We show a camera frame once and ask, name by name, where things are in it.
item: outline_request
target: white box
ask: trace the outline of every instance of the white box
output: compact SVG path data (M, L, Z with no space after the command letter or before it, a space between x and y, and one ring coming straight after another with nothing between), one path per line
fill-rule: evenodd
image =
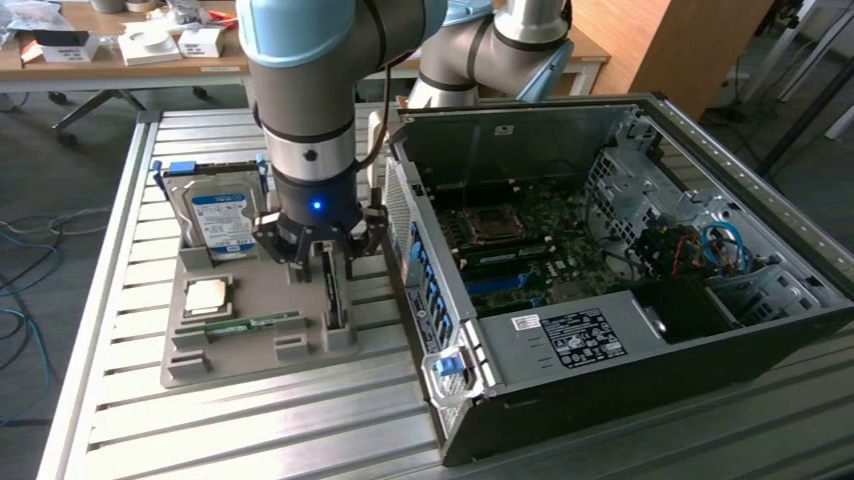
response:
M219 57L223 52L223 30L200 28L187 30L178 40L178 48L186 57Z
M40 47L45 62L91 62L97 53L97 37L89 35L83 45L40 45Z
M182 59L175 40L165 32L125 33L119 37L119 48L128 66Z

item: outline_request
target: aluminum slat table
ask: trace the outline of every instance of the aluminum slat table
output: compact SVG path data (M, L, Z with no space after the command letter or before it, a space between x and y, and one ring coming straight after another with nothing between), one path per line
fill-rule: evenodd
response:
M367 116L358 109L358 135ZM364 155L362 141L358 154ZM438 441L382 256L355 266L359 355L160 386L179 229L149 165L252 160L248 110L140 118L40 479L803 478L854 465L854 329L765 376L455 469ZM360 196L367 180L360 177Z

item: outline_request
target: floor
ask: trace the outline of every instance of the floor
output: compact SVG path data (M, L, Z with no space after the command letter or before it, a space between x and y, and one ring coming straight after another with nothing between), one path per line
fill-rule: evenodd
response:
M757 39L751 51L741 61L739 68L750 72L759 64L773 39ZM757 108L745 108L747 120L731 126L715 125L710 131L749 162L750 148L763 155L781 137L810 100L821 91L841 68L838 59L827 59L798 91L793 100L779 105L775 115L769 116ZM199 100L188 88L139 92L140 101L151 109L195 110L203 108L246 107L240 87L208 88L211 99ZM85 93L71 93L75 104L83 102ZM766 96L773 98L773 91ZM854 86L849 86L815 121L789 155L786 166L775 173L775 180L793 202L806 211L815 222L854 249L854 226L850 213L854 211L854 192L850 176L854 169L854 129L841 141L821 137L838 115L854 102ZM135 112L119 100L112 100L96 114L75 125L69 132L80 138L75 148L61 147L52 137L49 125L72 106L53 105L44 94L29 96L27 104L16 113L0 114L0 220L13 221L23 217L44 215L53 217L85 208L108 206L121 171ZM103 222L105 215L92 216L68 228L89 228ZM19 228L40 223L17 225ZM27 235L28 242L52 242L52 235ZM85 303L88 283L101 242L101 234L67 237L61 242L63 263L57 272L23 293L23 300L41 328L49 358L60 375L68 364L73 347L76 325ZM16 247L0 238L0 273L13 276L44 253L37 248ZM0 296L0 308L17 308L9 297ZM0 337L13 325L0 317ZM0 358L5 361L16 347L0 341ZM16 411L43 392L44 373L39 352L31 343L19 360L0 371L4 388L0 388L0 418ZM51 385L47 397L20 417L15 426L0 428L0 478L17 480L33 478L48 434L49 419L56 406L59 386Z

